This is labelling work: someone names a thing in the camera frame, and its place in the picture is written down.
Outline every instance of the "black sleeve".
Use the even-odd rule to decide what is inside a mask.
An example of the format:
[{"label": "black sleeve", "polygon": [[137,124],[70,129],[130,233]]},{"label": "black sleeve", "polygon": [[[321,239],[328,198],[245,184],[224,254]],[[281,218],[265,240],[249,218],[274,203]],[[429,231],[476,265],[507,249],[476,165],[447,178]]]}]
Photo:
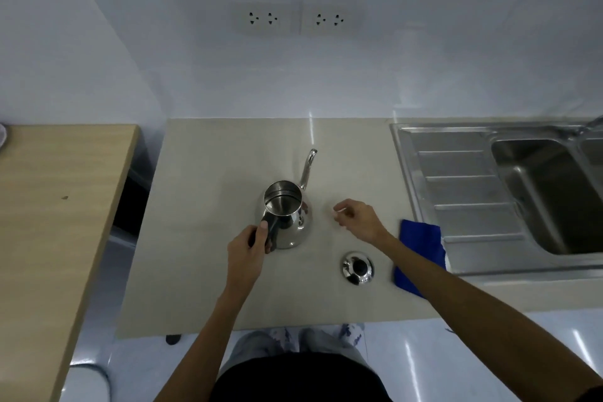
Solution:
[{"label": "black sleeve", "polygon": [[576,402],[600,402],[603,400],[603,386],[590,388],[582,396],[578,397]]}]

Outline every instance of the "person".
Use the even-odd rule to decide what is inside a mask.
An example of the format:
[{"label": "person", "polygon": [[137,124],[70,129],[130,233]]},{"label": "person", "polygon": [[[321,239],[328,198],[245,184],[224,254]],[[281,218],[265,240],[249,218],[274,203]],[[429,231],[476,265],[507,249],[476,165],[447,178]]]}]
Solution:
[{"label": "person", "polygon": [[[346,199],[336,204],[334,216],[402,269],[463,343],[519,399],[603,400],[603,379],[583,360],[523,314],[408,249],[383,227],[371,206]],[[322,331],[302,331],[299,353],[287,353],[267,334],[253,332],[238,341],[218,376],[237,314],[262,271],[266,222],[260,223],[249,248],[255,230],[247,226],[228,245],[226,287],[155,402],[390,400],[353,345],[335,337],[329,340]]]}]

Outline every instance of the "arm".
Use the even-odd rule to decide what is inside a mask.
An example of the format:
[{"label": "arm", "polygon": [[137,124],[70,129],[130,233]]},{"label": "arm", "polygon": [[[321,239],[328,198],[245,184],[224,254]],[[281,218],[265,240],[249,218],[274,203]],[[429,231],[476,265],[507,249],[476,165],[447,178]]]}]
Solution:
[{"label": "arm", "polygon": [[236,317],[262,271],[267,227],[266,221],[260,223],[252,248],[249,248],[247,241],[255,226],[247,226],[229,243],[226,288],[155,402],[209,400]]},{"label": "arm", "polygon": [[603,384],[526,316],[404,246],[383,227],[373,207],[347,199],[334,210],[341,226],[403,270],[463,343],[521,400],[573,402]]}]

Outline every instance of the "white floor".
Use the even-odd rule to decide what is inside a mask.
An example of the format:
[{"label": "white floor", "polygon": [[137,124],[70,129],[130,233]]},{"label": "white floor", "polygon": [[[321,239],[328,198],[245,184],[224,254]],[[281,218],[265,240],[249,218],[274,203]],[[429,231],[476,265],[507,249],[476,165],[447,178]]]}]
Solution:
[{"label": "white floor", "polygon": [[[183,336],[170,346],[165,337],[113,337],[131,261],[131,251],[107,246],[72,360],[104,368],[114,402],[152,401],[195,339]],[[529,316],[603,372],[603,309]],[[298,328],[291,332],[297,337]],[[244,333],[231,335],[225,360]],[[358,349],[396,402],[517,400],[441,319],[367,323]]]}]

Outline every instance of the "blue towel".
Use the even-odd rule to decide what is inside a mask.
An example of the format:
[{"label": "blue towel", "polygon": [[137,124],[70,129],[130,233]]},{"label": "blue towel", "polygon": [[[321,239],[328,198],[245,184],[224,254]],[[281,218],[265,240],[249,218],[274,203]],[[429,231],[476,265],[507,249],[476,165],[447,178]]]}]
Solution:
[{"label": "blue towel", "polygon": [[[400,223],[400,241],[415,253],[438,264],[446,270],[446,251],[441,242],[439,226],[427,223],[417,223],[403,219]],[[405,291],[423,297],[417,287],[396,267],[394,270],[394,283]]]}]

